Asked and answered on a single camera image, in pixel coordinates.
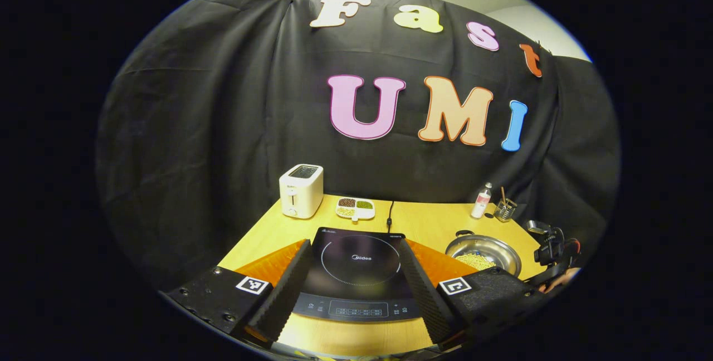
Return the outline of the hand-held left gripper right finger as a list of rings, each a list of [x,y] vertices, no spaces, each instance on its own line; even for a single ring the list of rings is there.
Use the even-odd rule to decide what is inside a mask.
[[[436,345],[483,343],[551,298],[500,267],[476,271],[407,238],[401,241],[400,258]]]

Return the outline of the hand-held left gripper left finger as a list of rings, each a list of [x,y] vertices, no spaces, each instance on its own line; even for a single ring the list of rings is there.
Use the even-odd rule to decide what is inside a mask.
[[[162,297],[217,335],[267,350],[278,341],[310,272],[311,241],[241,254],[246,249],[235,245],[221,262]]]

